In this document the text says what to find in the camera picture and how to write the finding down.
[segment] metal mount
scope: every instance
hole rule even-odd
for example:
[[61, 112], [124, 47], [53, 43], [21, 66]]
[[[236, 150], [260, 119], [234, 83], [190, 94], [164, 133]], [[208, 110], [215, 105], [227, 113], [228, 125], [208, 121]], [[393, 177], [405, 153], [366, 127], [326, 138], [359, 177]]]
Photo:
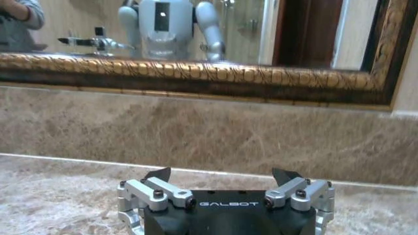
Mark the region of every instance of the metal mount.
[[335, 188], [331, 182], [295, 177], [278, 189], [266, 191], [266, 207], [268, 209], [283, 207], [286, 200], [291, 199], [291, 207], [297, 211], [317, 210], [315, 235], [326, 233], [327, 223], [334, 219]]
[[119, 219], [126, 223], [131, 235], [144, 235], [143, 209], [167, 209], [170, 201], [176, 208], [191, 210], [196, 205], [192, 192], [180, 189], [156, 177], [122, 181], [118, 187]]

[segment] black display screen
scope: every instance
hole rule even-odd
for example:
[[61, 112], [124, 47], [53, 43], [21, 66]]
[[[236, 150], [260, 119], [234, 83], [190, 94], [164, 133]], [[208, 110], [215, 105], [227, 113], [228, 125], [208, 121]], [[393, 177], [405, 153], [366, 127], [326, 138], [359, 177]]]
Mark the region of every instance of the black display screen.
[[170, 31], [170, 3], [156, 2], [155, 3], [155, 31]]
[[104, 27], [95, 27], [94, 28], [96, 36], [106, 37]]

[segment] person's arm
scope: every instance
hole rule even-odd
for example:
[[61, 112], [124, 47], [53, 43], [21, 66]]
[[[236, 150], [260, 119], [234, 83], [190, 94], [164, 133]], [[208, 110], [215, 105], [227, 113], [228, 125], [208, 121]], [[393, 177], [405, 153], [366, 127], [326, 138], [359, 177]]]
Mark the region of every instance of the person's arm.
[[44, 13], [37, 0], [0, 0], [4, 9], [29, 29], [40, 29], [44, 25]]

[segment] gray sleeve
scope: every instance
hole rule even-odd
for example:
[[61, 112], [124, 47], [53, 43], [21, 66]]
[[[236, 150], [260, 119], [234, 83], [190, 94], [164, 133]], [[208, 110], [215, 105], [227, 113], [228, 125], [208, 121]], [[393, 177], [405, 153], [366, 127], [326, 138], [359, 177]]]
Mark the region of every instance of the gray sleeve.
[[41, 29], [45, 23], [45, 17], [37, 0], [17, 0], [17, 2], [25, 5], [31, 11], [31, 17], [28, 21], [24, 22], [25, 26], [33, 30]]

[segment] sink counter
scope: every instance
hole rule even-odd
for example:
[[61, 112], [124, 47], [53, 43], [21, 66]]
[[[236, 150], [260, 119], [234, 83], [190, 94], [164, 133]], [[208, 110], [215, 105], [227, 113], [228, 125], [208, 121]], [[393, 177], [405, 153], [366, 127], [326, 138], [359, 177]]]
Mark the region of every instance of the sink counter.
[[[118, 220], [116, 186], [155, 168], [0, 156], [0, 231], [5, 235], [127, 235]], [[270, 189], [272, 177], [174, 169], [190, 189]], [[417, 188], [335, 185], [327, 234], [418, 234]]]

